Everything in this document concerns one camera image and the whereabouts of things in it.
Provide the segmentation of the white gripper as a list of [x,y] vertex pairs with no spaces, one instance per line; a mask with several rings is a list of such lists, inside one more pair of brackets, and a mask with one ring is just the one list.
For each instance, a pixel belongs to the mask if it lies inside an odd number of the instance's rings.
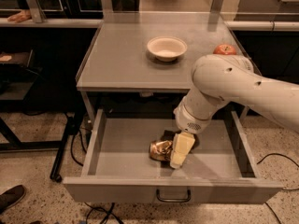
[[183,97],[174,110],[176,124],[182,132],[165,130],[161,136],[162,141],[174,139],[170,156],[172,168],[178,169],[182,166],[195,143],[193,134],[201,133],[211,122],[214,113],[215,106],[209,104],[203,97],[191,98],[188,95]]

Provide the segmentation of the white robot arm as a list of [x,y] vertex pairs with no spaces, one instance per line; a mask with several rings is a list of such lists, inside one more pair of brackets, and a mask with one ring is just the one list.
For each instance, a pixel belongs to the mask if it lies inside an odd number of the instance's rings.
[[193,144],[213,115],[234,102],[299,133],[299,86],[262,77],[250,60],[239,55],[209,54],[191,71],[192,87],[174,110],[180,133],[175,135],[170,166],[182,166]]

